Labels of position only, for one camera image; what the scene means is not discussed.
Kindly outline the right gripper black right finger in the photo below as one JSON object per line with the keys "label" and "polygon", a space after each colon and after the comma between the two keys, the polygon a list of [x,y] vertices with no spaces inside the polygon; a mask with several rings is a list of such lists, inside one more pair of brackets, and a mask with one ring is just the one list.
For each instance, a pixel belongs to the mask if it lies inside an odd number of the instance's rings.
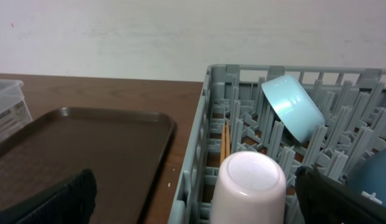
{"label": "right gripper black right finger", "polygon": [[295,192],[305,224],[386,224],[386,207],[322,175],[297,168]]}

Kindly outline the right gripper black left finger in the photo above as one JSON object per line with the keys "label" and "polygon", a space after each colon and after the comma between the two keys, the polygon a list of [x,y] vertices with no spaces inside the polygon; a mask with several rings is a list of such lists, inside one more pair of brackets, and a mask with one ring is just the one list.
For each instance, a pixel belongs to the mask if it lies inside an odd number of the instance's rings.
{"label": "right gripper black left finger", "polygon": [[0,223],[88,223],[95,209],[96,196],[94,173],[84,169],[0,211]]}

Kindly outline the dark blue plate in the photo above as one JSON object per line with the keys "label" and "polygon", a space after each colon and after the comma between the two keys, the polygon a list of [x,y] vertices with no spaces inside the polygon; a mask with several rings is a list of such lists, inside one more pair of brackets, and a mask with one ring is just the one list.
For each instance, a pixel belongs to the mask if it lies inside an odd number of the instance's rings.
{"label": "dark blue plate", "polygon": [[386,149],[374,154],[354,170],[349,175],[347,186],[358,194],[375,193],[382,206],[386,207]]}

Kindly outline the pink cup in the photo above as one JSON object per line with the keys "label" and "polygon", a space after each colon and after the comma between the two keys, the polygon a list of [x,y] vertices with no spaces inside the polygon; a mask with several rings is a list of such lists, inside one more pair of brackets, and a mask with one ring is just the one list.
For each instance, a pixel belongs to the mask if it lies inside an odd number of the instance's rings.
{"label": "pink cup", "polygon": [[209,222],[282,224],[285,200],[286,177],[272,158],[236,152],[220,166]]}

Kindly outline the wooden chopstick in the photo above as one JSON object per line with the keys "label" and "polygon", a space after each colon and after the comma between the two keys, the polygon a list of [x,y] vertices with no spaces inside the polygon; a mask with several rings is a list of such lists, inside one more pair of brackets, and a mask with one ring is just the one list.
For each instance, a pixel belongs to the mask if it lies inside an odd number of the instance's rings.
{"label": "wooden chopstick", "polygon": [[225,159],[225,125],[222,127],[222,137],[220,145],[220,164],[223,163]]}
{"label": "wooden chopstick", "polygon": [[229,120],[226,122],[225,126],[225,157],[230,155],[230,123]]}

